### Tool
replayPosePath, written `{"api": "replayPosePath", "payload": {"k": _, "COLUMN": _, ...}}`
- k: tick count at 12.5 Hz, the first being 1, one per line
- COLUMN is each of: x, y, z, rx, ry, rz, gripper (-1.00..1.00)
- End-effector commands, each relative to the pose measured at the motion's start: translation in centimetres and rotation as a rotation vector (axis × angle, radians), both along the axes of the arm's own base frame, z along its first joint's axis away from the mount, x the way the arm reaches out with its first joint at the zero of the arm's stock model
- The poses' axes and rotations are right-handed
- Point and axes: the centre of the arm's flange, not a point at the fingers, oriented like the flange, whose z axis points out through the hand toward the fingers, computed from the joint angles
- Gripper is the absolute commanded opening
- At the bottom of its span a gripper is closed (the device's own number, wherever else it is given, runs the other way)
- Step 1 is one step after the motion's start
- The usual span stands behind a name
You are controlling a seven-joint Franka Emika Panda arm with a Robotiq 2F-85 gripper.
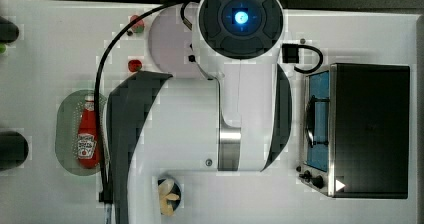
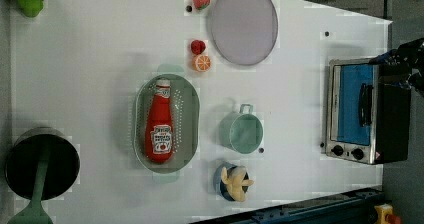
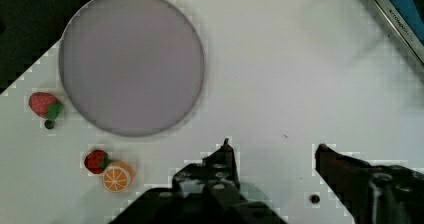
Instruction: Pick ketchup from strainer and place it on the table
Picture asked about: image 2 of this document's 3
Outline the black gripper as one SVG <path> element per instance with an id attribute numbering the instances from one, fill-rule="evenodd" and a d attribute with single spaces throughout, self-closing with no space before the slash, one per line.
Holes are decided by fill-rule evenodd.
<path id="1" fill-rule="evenodd" d="M 379 77 L 379 82 L 387 86 L 405 90 L 415 89 L 423 95 L 423 39 L 419 38 L 400 45 L 384 54 L 371 58 L 369 65 L 395 68 L 406 67 L 407 73 Z"/>

